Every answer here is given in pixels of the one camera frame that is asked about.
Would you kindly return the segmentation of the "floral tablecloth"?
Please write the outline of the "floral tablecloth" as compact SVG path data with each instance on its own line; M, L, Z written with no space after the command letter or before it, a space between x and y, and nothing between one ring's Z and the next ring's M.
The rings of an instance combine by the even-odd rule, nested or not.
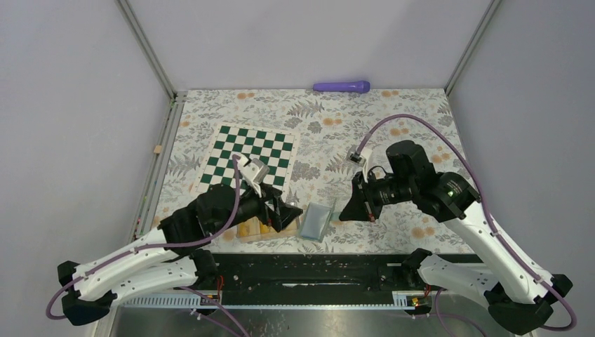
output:
M194 90L187 94L153 222L186 206L196 194L216 128L224 123L285 130L300 137L286 202L300 208L332 203L337 210L351 195L358 167L346 160L353 146L373 151L381 176L390 171L386 149L401 140L423 146L437 171L467 176L459 160L462 144L441 88L375 89L365 94L306 89ZM464 241L411 203L386 206L379 220L332 221L321 242L296 236L245 242L235 229L219 236L211 251L240 253L470 253Z

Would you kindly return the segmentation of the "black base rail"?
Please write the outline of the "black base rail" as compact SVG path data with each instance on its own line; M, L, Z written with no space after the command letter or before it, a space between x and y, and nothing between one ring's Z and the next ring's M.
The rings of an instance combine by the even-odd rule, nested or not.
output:
M461 295L444 281L424 282L407 253L213 253L201 263L190 288L212 291L226 307L381 308L394 296L442 290Z

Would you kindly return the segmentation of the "clear plastic card box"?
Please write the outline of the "clear plastic card box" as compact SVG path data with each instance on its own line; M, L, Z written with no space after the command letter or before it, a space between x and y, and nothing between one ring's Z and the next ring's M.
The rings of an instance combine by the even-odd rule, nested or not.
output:
M236 226L236 237L243 243L292 237L299 232L301 220L302 216L298 216L284 230L277 232L254 217Z

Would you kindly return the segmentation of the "purple cylinder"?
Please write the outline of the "purple cylinder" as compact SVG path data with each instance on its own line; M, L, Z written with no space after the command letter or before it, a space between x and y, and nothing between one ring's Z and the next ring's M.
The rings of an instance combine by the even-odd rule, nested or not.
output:
M312 90L318 92L367 93L370 91L370 83L368 81L323 82L314 84Z

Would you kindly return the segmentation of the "green leather card holder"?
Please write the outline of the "green leather card holder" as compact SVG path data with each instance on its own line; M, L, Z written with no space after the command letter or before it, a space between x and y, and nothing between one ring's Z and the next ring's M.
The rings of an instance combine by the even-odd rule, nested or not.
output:
M333 217L335 205L335 199L324 204L309 203L300 223L298 237L314 242L322 242Z

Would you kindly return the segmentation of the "green white chessboard mat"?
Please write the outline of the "green white chessboard mat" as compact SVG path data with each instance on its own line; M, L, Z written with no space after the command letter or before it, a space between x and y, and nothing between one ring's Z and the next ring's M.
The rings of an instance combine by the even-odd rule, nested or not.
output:
M215 127L189 192L196 197L218 183L234 187L232 156L242 154L266 164L269 172L264 182L286 193L299 144L297 131L221 123Z

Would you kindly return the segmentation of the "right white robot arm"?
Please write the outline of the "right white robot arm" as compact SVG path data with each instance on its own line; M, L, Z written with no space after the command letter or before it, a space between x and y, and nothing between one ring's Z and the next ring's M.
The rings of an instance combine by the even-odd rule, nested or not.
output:
M347 161L361 169L352 178L352 195L339 219L373 222L385 206L413 203L463 239L488 271L417 249L402 264L406 286L420 289L428 284L452 291L487 309L502 328L516 335L543 327L553 304L571 290L569 278L552 274L531 259L483 212L479 193L461 175L436 171L422 146L404 140L385 153L391 171L377 178L370 166L370 149L348 151Z

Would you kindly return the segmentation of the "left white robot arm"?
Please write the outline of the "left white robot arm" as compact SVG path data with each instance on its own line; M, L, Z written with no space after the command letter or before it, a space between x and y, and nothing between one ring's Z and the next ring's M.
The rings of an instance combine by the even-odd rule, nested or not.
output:
M254 218L281 232L302 215L302 209L283 201L280 190L265 183L260 188L239 192L212 185L129 245L91 263L61 263L63 315L82 326L130 298L182 286L212 287L218 268L204 247L215 234Z

